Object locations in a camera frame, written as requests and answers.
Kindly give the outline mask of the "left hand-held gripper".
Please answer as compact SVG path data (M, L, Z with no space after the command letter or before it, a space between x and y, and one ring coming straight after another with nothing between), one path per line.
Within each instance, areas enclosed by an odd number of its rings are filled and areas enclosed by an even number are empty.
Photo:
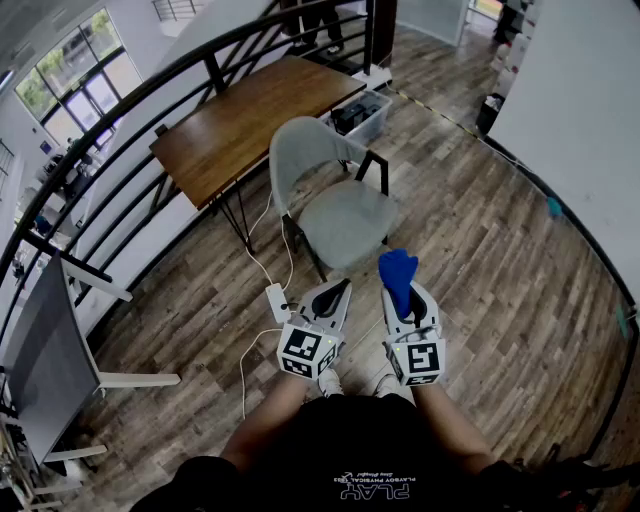
M345 344L342 332L351 299L351 281L333 280L304 294L298 313L283 325L277 348L280 369L308 380L335 362Z

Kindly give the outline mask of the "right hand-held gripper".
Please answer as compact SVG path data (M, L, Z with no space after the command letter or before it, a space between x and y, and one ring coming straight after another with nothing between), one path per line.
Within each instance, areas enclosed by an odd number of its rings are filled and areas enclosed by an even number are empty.
M446 366L446 340L435 299L415 280L409 288L406 316L386 287L381 298L387 328L383 346L398 381L403 386L435 383Z

